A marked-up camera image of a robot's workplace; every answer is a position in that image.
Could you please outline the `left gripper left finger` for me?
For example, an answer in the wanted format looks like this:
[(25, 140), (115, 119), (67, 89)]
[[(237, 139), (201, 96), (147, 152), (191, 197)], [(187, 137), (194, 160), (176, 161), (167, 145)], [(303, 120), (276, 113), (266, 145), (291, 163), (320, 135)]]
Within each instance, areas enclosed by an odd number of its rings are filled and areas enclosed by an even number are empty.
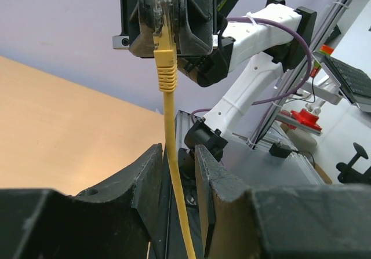
[(1, 190), (2, 258), (146, 258), (156, 229), (162, 145), (76, 196)]

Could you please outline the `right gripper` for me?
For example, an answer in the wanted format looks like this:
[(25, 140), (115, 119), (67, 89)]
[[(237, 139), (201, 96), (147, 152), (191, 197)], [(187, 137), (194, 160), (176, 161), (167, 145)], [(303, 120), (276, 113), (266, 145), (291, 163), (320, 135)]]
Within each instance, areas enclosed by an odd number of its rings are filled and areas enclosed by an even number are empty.
[[(239, 0), (171, 0), (178, 69), (201, 87), (227, 76), (232, 40), (224, 39), (227, 16)], [(121, 33), (112, 38), (117, 50), (152, 58), (155, 0), (120, 0)]]

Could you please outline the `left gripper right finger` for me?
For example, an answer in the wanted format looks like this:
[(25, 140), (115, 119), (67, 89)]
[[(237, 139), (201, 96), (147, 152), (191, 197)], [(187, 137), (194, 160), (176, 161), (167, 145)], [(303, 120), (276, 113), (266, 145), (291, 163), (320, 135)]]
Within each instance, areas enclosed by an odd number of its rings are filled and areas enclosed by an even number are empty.
[(203, 145), (195, 175), (204, 258), (369, 258), (370, 186), (251, 187)]

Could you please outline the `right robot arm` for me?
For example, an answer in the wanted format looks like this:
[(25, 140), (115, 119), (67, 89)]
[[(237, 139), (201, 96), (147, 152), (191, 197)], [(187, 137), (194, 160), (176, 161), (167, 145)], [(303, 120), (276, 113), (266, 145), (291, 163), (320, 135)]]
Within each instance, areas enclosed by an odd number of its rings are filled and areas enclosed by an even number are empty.
[(212, 86), (243, 62), (246, 68), (221, 100), (187, 132), (186, 161), (197, 145), (220, 160), (227, 137), (247, 110), (260, 104), (260, 93), (306, 59), (317, 14), (284, 0), (242, 17), (230, 17), (239, 0), (120, 0), (121, 33), (116, 50), (154, 59), (159, 89), (169, 105), (177, 74), (201, 87)]

